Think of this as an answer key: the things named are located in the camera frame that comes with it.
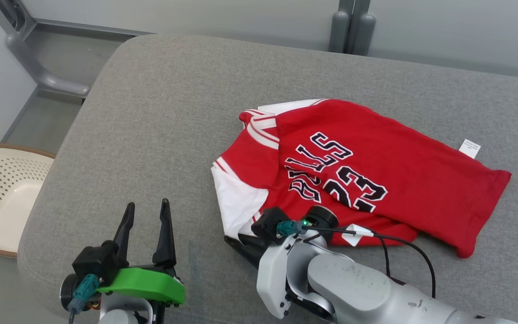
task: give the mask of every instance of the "white cable tag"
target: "white cable tag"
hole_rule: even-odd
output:
[[[357,246],[357,244],[359,243],[359,241],[361,240],[361,238],[363,236],[373,236],[373,234],[371,233],[370,230],[363,228],[361,226],[355,225],[355,224],[351,224],[351,225],[347,226],[347,230],[354,230],[355,232],[363,232],[363,233],[370,234],[370,235],[365,235],[365,234],[359,235],[359,234],[348,234],[348,233],[341,234],[341,237],[343,238],[343,240],[347,241],[349,244],[351,244],[351,246]]]
[[[465,153],[467,156],[471,158],[475,158],[477,156],[477,152],[479,152],[479,149],[481,146],[477,143],[473,143],[469,141],[468,139],[465,139],[463,143],[461,144],[461,147],[459,148],[459,152]]]

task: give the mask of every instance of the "gray table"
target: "gray table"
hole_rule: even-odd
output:
[[[416,244],[433,261],[438,298],[518,321],[518,78],[209,37],[142,36],[113,54],[25,227],[23,281],[67,318],[58,290],[78,252],[111,238],[134,201],[128,259],[148,263],[167,197],[187,303],[166,323],[278,323],[255,292],[255,268],[223,242],[210,166],[241,131],[242,110],[312,98],[367,105],[454,148],[468,138],[482,145],[479,161],[513,173],[471,258],[426,236]],[[343,252],[384,268],[380,248]],[[419,254],[390,254],[395,277],[430,290]],[[285,322],[320,321],[292,307]]]

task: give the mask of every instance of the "basketball jersey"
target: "basketball jersey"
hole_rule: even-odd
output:
[[[340,226],[409,241],[423,231],[467,258],[510,180],[507,171],[347,101],[267,105],[239,119],[243,131],[211,168],[225,235],[235,239],[253,235],[264,209],[280,207],[299,220],[321,205]],[[348,243],[336,234],[331,244]]]

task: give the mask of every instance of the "laundry basket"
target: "laundry basket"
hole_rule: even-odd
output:
[[[55,154],[0,144],[0,255],[17,257],[23,228]]]

